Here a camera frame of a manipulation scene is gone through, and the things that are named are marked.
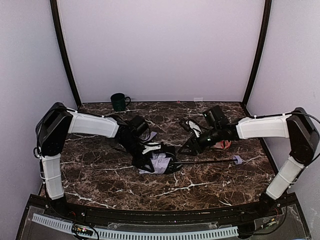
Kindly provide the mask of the lavender folding umbrella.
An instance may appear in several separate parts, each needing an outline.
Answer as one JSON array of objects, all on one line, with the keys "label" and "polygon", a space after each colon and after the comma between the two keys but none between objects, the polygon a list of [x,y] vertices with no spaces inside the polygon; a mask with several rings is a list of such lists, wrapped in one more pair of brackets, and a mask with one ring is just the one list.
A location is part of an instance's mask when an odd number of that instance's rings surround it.
[{"label": "lavender folding umbrella", "polygon": [[[156,142],[145,141],[142,143],[142,145],[144,146],[144,144],[149,144],[149,143],[156,143]],[[225,159],[225,160],[196,160],[196,161],[191,161],[191,160],[179,161],[177,160],[176,152],[175,152],[175,155],[165,154],[165,153],[159,153],[159,154],[151,153],[149,155],[150,155],[150,160],[154,167],[154,173],[150,173],[150,172],[139,169],[140,174],[158,174],[158,175],[165,174],[166,175],[166,168],[170,161],[170,158],[176,159],[177,164],[181,164],[181,167],[182,165],[220,164],[220,163],[228,163],[228,162],[235,163],[236,165],[241,165],[244,162],[244,160],[238,155],[234,155],[231,159]]]}]

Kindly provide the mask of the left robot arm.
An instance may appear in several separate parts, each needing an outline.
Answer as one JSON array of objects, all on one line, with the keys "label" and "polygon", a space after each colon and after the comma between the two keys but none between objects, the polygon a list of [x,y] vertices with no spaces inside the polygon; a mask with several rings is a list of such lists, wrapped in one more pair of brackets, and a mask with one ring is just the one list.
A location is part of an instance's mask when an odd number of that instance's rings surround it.
[{"label": "left robot arm", "polygon": [[131,164],[143,174],[172,174],[179,171],[174,146],[152,142],[154,132],[142,116],[126,121],[118,115],[99,116],[78,112],[56,102],[36,125],[35,156],[40,160],[45,191],[52,201],[65,198],[61,177],[61,153],[68,134],[98,135],[115,139],[132,157]]}]

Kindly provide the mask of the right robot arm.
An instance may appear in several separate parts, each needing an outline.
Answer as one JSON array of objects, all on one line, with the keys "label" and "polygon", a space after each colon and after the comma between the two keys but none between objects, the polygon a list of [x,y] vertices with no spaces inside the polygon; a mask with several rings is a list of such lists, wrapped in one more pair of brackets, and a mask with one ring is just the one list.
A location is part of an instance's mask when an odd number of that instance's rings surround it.
[{"label": "right robot arm", "polygon": [[297,107],[291,112],[247,116],[237,122],[230,122],[220,106],[216,105],[203,112],[209,125],[201,127],[194,120],[181,120],[181,127],[193,132],[179,152],[196,156],[221,141],[238,141],[251,138],[286,138],[290,140],[291,151],[270,185],[265,191],[267,198],[277,200],[299,178],[300,174],[319,154],[316,153],[320,133],[314,125],[316,117],[304,108]]}]

